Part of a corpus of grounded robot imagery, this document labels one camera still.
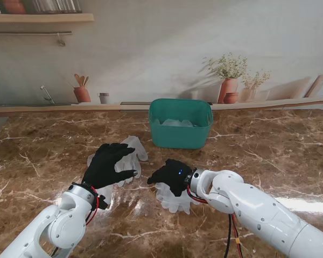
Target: green plastic basket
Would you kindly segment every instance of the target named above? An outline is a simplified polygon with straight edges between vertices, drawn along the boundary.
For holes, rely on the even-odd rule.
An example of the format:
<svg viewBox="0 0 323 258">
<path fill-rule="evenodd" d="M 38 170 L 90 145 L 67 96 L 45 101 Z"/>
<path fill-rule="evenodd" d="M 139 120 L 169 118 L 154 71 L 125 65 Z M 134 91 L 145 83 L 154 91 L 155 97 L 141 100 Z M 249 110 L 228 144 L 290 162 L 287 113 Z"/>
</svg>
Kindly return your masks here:
<svg viewBox="0 0 323 258">
<path fill-rule="evenodd" d="M 167 119 L 189 120 L 194 127 L 165 126 Z M 199 149 L 205 145 L 213 113 L 209 104 L 191 99 L 160 98 L 150 105 L 149 122 L 152 141 L 162 148 Z"/>
</svg>

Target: brown marble surface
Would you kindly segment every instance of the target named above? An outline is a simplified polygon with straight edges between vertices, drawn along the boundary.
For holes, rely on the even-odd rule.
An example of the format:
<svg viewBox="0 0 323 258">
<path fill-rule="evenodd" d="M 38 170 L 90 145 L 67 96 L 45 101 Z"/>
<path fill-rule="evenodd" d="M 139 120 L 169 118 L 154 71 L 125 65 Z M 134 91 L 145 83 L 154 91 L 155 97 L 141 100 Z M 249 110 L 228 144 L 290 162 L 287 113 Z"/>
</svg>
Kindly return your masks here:
<svg viewBox="0 0 323 258">
<path fill-rule="evenodd" d="M 209 205 L 191 214 L 164 210 L 146 184 L 167 158 L 194 167 L 230 169 L 277 197 L 323 231 L 323 111 L 215 111 L 199 150 L 153 145 L 147 112 L 28 113 L 0 132 L 0 253 L 86 170 L 100 144 L 138 136 L 148 152 L 142 178 L 114 187 L 113 205 L 99 211 L 72 258 L 223 257 L 227 215 Z M 244 257 L 283 257 L 248 230 L 239 232 Z M 229 257 L 238 257 L 235 245 Z"/>
</svg>

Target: metal bar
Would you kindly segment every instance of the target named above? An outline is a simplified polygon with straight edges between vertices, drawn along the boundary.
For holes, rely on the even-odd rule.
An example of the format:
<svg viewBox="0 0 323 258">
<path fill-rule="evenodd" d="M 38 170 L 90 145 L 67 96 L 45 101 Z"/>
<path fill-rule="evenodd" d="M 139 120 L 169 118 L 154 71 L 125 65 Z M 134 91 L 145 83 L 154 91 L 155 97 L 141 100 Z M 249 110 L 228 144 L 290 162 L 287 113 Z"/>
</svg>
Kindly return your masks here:
<svg viewBox="0 0 323 258">
<path fill-rule="evenodd" d="M 54 100 L 52 99 L 52 96 L 50 96 L 49 92 L 47 91 L 47 89 L 42 85 L 40 87 L 41 90 L 44 90 L 47 95 L 48 95 L 48 98 L 44 98 L 46 101 L 50 101 L 52 104 L 55 104 Z"/>
<path fill-rule="evenodd" d="M 5 32 L 0 31 L 0 35 L 72 35 L 71 31 L 54 31 L 54 32 Z"/>
</svg>

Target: painted wall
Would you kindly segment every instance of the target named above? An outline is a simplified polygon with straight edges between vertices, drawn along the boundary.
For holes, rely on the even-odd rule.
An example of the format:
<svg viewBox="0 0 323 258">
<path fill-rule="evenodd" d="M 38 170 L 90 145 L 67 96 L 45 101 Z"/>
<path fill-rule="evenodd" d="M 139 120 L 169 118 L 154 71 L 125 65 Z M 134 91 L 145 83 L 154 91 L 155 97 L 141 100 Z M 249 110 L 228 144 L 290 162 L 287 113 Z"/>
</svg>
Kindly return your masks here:
<svg viewBox="0 0 323 258">
<path fill-rule="evenodd" d="M 90 76 L 112 103 L 198 96 L 215 101 L 219 79 L 205 57 L 248 57 L 250 68 L 272 70 L 269 89 L 323 74 L 323 0 L 91 0 L 94 23 L 0 25 L 0 31 L 62 31 L 51 36 L 0 35 L 0 104 L 76 102 L 74 73 Z"/>
</svg>

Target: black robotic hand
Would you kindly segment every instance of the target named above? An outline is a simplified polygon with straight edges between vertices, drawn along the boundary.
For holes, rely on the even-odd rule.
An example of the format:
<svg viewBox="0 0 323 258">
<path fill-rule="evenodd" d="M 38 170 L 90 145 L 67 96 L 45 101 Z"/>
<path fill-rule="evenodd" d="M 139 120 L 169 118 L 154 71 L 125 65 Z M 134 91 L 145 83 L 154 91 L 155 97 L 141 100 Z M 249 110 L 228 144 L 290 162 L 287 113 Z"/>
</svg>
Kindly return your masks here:
<svg viewBox="0 0 323 258">
<path fill-rule="evenodd" d="M 147 184 L 165 183 L 170 186 L 171 192 L 176 196 L 181 196 L 182 192 L 187 189 L 185 179 L 192 172 L 192 169 L 186 164 L 168 159 L 165 166 L 162 166 L 147 180 Z"/>
<path fill-rule="evenodd" d="M 135 170 L 115 172 L 115 164 L 124 156 L 133 153 L 134 150 L 134 148 L 128 148 L 127 144 L 103 144 L 96 151 L 84 174 L 82 183 L 85 182 L 95 189 L 99 189 L 136 176 Z"/>
</svg>

